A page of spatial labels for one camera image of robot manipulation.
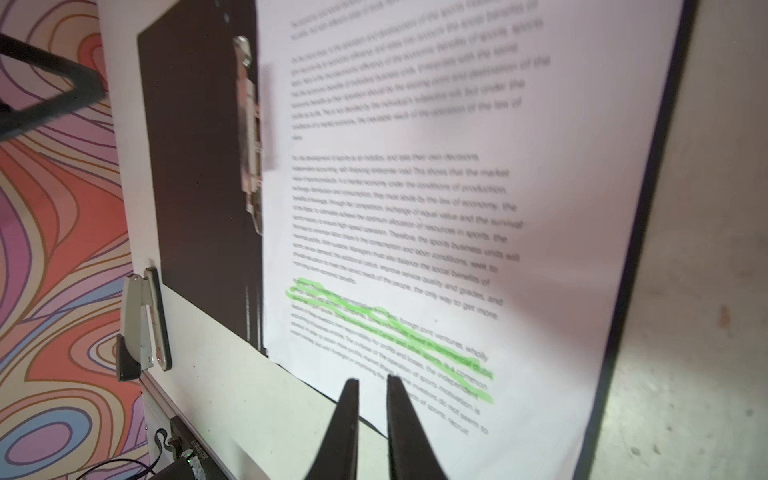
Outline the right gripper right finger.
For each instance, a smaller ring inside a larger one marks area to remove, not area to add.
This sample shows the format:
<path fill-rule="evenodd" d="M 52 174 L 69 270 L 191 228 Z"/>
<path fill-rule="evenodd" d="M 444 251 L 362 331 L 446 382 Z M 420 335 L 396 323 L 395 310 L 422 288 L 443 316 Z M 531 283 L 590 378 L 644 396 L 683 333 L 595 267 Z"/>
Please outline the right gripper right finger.
<path fill-rule="evenodd" d="M 389 475 L 393 480 L 447 480 L 400 377 L 387 378 Z"/>

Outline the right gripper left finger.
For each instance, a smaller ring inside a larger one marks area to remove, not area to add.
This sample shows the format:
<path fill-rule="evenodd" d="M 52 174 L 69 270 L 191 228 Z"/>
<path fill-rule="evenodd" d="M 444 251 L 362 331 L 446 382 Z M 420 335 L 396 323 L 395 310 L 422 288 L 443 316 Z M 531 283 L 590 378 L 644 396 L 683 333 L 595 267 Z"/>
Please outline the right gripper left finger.
<path fill-rule="evenodd" d="M 306 480 L 355 480 L 358 465 L 359 381 L 344 384 Z"/>

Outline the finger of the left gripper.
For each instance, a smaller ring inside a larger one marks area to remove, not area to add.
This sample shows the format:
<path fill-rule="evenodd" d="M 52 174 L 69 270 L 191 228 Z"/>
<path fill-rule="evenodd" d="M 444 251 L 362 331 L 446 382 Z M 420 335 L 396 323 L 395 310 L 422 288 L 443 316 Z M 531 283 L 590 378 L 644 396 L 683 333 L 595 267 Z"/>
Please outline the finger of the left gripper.
<path fill-rule="evenodd" d="M 1 36 L 1 140 L 13 139 L 106 97 L 100 73 Z"/>

